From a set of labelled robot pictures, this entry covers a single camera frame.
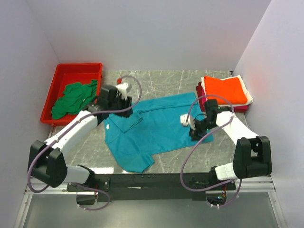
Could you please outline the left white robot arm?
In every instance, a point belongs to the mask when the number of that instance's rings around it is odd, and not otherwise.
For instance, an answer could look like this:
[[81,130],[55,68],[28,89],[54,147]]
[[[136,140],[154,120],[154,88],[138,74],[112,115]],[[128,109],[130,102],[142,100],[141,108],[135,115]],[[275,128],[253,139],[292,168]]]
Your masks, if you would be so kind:
[[43,142],[36,140],[30,148],[28,176],[52,188],[62,183],[78,183],[83,190],[91,190],[95,186],[94,171],[82,165],[67,165],[67,154],[109,114],[121,117],[132,114],[132,98],[128,96],[131,88],[129,83],[103,86],[100,94],[93,97],[60,132]]

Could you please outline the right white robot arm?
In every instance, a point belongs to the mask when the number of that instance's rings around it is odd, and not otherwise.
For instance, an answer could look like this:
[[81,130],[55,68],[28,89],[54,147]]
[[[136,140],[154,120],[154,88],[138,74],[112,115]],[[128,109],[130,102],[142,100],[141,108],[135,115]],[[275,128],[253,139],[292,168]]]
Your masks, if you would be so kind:
[[180,116],[180,123],[189,126],[192,140],[199,141],[208,133],[222,129],[235,144],[233,162],[216,166],[209,177],[209,186],[220,189],[226,180],[268,176],[272,172],[271,145],[266,136],[258,136],[246,127],[233,112],[233,106],[219,106],[216,99],[204,103],[206,117],[198,120],[191,114]]

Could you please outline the teal t shirt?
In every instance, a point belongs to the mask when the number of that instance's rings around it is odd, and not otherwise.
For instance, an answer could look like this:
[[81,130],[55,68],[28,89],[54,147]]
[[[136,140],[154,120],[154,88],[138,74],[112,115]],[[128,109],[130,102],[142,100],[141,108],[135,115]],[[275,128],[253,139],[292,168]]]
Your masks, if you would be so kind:
[[115,114],[104,120],[105,143],[118,165],[142,173],[154,164],[152,155],[196,144],[180,116],[203,119],[193,92],[140,101],[130,117]]

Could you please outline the orange t shirt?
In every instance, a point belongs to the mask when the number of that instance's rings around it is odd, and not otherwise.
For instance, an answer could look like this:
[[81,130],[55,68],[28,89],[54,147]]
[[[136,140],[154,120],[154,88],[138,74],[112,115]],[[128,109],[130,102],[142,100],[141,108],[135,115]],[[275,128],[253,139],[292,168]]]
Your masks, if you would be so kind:
[[225,98],[232,105],[245,105],[248,102],[238,77],[221,80],[204,76],[204,85],[207,99],[216,99],[220,105],[226,105],[227,102],[218,96]]

